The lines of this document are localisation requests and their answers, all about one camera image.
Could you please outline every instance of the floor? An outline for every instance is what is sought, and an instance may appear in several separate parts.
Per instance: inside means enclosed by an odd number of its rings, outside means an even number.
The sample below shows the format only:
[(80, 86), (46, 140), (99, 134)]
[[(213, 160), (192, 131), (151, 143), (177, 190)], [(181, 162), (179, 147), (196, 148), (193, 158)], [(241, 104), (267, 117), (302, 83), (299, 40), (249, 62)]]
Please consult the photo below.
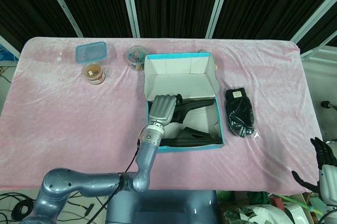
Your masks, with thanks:
[[(337, 130), (335, 129), (335, 125), (337, 124), (337, 112), (333, 111), (332, 109), (324, 109), (320, 106), (321, 101), (324, 100), (329, 100), (332, 103), (337, 103), (337, 63), (325, 63), (322, 61), (309, 60), (307, 62), (303, 62), (303, 67), (322, 136), (326, 140), (337, 139)], [(8, 78), (9, 81), (11, 81), (15, 69), (15, 67), (9, 67), (3, 73), (3, 75)], [(0, 77), (0, 116), (9, 87), (10, 84), (3, 77)], [(38, 193), (38, 189), (16, 192), (26, 194), (35, 199)], [(0, 196), (0, 212), (6, 213), (8, 219), (11, 219), (11, 209), (13, 209), (14, 206), (17, 204), (17, 200), (15, 198), (6, 198), (2, 200), (1, 198), (2, 197)], [(91, 218), (91, 216), (101, 206), (95, 198), (79, 197), (71, 199), (71, 202), (82, 204), (86, 207), (88, 207), (91, 203), (95, 204), (93, 210), (86, 218)], [(80, 218), (84, 215), (84, 213), (84, 208), (67, 204), (62, 214), (59, 216), (59, 220)], [(103, 212), (98, 215), (98, 217), (95, 219), (95, 223), (104, 223), (104, 220), (105, 210), (103, 210)], [(72, 223), (83, 223), (83, 219), (74, 220)]]

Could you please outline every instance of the robotic hand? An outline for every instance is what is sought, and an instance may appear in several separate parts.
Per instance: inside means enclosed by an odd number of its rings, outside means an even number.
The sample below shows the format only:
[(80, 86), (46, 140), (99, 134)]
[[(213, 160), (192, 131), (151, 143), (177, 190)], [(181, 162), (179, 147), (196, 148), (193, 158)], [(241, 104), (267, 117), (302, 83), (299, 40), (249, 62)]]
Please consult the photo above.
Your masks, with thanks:
[(337, 159), (331, 148), (319, 138), (310, 139), (316, 150), (319, 168), (319, 179), (317, 186), (304, 182), (297, 172), (292, 171), (294, 179), (303, 187), (318, 193), (320, 199), (326, 204), (327, 213), (320, 222), (326, 224), (337, 224)]
[(139, 193), (146, 191), (150, 185), (151, 168), (164, 134), (163, 126), (170, 123), (178, 100), (181, 100), (180, 95), (155, 97), (149, 114), (150, 125), (146, 127), (136, 157), (138, 172), (86, 174), (63, 168), (51, 170), (43, 179), (33, 211), (20, 223), (56, 224), (58, 215), (74, 191), (79, 191), (84, 197), (110, 195), (108, 201), (121, 190)]

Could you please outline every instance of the plastic container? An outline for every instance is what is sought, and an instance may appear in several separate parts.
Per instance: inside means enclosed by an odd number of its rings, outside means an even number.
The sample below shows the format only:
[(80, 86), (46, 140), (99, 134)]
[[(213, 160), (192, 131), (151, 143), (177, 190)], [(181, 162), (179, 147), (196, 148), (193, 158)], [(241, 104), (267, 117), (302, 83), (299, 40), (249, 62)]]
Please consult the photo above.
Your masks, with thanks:
[(84, 65), (82, 72), (91, 84), (101, 84), (105, 80), (105, 73), (100, 64), (97, 62)]
[(76, 48), (77, 63), (91, 63), (107, 58), (106, 44), (103, 41), (85, 44)]
[(148, 52), (143, 46), (133, 46), (127, 51), (127, 61), (131, 69), (136, 71), (144, 70), (145, 57)]

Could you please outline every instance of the pink tablecloth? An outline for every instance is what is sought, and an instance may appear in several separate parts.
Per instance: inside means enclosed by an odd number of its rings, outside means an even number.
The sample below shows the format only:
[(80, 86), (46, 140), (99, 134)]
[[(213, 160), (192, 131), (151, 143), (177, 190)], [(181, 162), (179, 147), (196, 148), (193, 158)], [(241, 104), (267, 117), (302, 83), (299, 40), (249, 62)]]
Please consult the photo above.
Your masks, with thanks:
[[(80, 44), (104, 41), (111, 61), (101, 85), (75, 63)], [(299, 49), (288, 41), (33, 38), (22, 53), (0, 118), (0, 189), (34, 188), (56, 167), (121, 172), (145, 124), (144, 73), (129, 69), (133, 45), (151, 53), (213, 53), (223, 92), (245, 87), (259, 137), (233, 136), (216, 150), (158, 154), (152, 189), (304, 191), (296, 170), (316, 183), (310, 137), (320, 137)], [(136, 170), (134, 163), (131, 170)]]

